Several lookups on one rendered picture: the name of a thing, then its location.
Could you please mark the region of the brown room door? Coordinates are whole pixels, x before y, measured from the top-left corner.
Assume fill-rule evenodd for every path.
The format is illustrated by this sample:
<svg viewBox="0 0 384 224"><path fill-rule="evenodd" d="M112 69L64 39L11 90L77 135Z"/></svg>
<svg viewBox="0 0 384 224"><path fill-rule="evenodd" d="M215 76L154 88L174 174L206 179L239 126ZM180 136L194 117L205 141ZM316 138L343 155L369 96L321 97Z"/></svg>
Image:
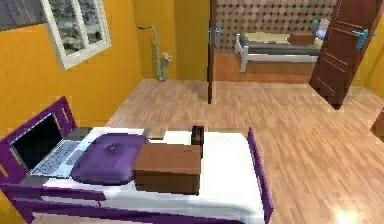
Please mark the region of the brown room door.
<svg viewBox="0 0 384 224"><path fill-rule="evenodd" d="M346 97L384 12L384 0L337 0L309 85L335 110ZM353 31L369 31L361 50Z"/></svg>

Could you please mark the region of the small black object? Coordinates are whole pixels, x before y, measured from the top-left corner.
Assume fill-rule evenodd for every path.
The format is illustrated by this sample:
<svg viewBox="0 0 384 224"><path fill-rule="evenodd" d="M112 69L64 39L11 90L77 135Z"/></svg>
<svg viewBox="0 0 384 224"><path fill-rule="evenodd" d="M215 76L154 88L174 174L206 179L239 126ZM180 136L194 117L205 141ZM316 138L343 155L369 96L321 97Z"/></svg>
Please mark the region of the small black object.
<svg viewBox="0 0 384 224"><path fill-rule="evenodd" d="M192 127L191 144L200 145L204 144L204 127L194 125Z"/></svg>

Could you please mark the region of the brown furniture corner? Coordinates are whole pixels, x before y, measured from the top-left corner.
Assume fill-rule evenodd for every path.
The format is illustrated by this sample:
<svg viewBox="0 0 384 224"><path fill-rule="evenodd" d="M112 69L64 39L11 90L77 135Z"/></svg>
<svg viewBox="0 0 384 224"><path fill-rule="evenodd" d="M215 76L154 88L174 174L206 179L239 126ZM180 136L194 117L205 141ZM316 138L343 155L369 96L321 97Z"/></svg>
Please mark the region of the brown furniture corner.
<svg viewBox="0 0 384 224"><path fill-rule="evenodd" d="M384 142L384 108L379 113L370 131L382 142Z"/></svg>

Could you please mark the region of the silver laptop black screen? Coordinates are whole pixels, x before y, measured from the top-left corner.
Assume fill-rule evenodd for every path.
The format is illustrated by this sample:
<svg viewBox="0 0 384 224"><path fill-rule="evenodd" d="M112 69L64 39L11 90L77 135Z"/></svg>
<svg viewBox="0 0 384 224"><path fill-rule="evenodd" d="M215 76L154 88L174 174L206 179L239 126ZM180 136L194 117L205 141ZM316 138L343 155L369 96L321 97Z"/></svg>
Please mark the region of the silver laptop black screen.
<svg viewBox="0 0 384 224"><path fill-rule="evenodd" d="M11 142L13 152L30 176L68 178L80 141L64 139L50 113Z"/></svg>

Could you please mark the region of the white frame window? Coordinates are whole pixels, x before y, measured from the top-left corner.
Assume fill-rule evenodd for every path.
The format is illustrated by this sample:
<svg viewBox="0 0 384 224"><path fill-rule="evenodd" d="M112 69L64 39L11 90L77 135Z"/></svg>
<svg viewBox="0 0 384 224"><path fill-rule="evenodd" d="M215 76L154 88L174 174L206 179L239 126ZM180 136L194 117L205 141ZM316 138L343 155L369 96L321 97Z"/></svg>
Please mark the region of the white frame window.
<svg viewBox="0 0 384 224"><path fill-rule="evenodd" d="M63 70L112 46L103 0L40 0Z"/></svg>

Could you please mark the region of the white frame grey bed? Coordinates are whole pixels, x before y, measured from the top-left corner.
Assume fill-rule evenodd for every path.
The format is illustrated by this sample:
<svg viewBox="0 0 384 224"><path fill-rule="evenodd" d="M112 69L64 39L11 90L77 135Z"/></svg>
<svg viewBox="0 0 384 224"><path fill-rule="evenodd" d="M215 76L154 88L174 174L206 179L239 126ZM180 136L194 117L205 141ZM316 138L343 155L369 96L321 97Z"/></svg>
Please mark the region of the white frame grey bed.
<svg viewBox="0 0 384 224"><path fill-rule="evenodd" d="M241 56L240 71L245 72L247 63L253 62L290 62L315 63L323 41L312 37L304 45L291 44L290 34L265 32L239 33L235 40L235 53Z"/></svg>

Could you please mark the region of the brown box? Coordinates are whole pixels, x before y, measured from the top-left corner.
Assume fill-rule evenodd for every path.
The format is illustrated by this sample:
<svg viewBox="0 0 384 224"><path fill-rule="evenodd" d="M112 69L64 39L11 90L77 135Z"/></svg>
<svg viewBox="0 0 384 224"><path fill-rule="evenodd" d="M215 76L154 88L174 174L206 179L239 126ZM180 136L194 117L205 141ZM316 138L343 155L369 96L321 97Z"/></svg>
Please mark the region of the brown box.
<svg viewBox="0 0 384 224"><path fill-rule="evenodd" d="M315 41L315 35L311 32L294 32L291 33L288 42L292 45L312 45Z"/></svg>
<svg viewBox="0 0 384 224"><path fill-rule="evenodd" d="M198 195L202 147L199 145L147 143L133 166L138 191Z"/></svg>

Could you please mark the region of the purple frame bed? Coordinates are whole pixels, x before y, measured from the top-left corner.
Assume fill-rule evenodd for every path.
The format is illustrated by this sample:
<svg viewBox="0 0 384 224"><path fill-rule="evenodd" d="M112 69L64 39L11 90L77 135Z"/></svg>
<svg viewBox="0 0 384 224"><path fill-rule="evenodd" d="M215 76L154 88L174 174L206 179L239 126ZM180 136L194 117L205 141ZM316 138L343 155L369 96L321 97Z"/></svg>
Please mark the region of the purple frame bed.
<svg viewBox="0 0 384 224"><path fill-rule="evenodd" d="M269 224L274 206L254 134L204 129L198 195L138 191L125 185L83 184L68 178L30 176L11 142L52 113L64 139L80 141L81 152L106 133L143 135L146 128L78 129L68 102L60 98L0 139L0 191L25 224L36 214L79 216L150 224ZM147 143L191 144L190 130L167 130Z"/></svg>

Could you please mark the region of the brown door edge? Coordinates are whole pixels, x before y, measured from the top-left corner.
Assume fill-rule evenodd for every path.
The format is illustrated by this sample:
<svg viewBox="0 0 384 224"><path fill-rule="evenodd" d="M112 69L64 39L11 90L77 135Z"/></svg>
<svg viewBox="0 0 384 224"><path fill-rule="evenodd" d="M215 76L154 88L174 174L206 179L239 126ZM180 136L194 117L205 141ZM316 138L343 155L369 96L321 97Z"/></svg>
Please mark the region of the brown door edge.
<svg viewBox="0 0 384 224"><path fill-rule="evenodd" d="M209 12L209 29L214 30L216 28L216 8L217 0L209 0L210 12ZM213 68L214 68L214 51L215 45L208 44L208 67L207 67L207 81L208 81L208 104L212 103L213 94Z"/></svg>

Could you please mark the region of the brass saxophone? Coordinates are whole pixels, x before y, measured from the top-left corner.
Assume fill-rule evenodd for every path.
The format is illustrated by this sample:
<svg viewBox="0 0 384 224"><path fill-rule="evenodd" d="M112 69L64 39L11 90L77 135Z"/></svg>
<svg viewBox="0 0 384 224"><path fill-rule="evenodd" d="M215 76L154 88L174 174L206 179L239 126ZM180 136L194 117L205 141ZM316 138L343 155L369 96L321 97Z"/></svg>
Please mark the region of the brass saxophone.
<svg viewBox="0 0 384 224"><path fill-rule="evenodd" d="M165 82L168 79L168 64L172 61L172 56L166 52L160 52L156 28L154 26L138 26L138 29L152 30L155 74L158 81Z"/></svg>

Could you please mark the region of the purple pillow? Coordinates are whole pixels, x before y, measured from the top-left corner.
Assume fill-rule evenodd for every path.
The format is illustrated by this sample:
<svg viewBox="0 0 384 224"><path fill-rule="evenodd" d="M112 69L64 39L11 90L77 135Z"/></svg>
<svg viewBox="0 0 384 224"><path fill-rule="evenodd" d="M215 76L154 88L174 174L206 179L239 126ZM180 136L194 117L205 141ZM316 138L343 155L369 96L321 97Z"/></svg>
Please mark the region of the purple pillow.
<svg viewBox="0 0 384 224"><path fill-rule="evenodd" d="M132 168L148 142L138 134L106 133L97 137L74 164L70 177L79 183L119 186L133 180Z"/></svg>

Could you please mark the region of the grey framed picture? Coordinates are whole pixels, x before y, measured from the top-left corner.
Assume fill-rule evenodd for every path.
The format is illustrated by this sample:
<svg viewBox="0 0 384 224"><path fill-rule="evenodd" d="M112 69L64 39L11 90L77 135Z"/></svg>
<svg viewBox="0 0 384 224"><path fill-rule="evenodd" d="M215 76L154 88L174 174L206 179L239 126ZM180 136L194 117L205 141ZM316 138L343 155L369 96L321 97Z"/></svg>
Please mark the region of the grey framed picture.
<svg viewBox="0 0 384 224"><path fill-rule="evenodd" d="M0 32L45 22L40 0L0 0Z"/></svg>

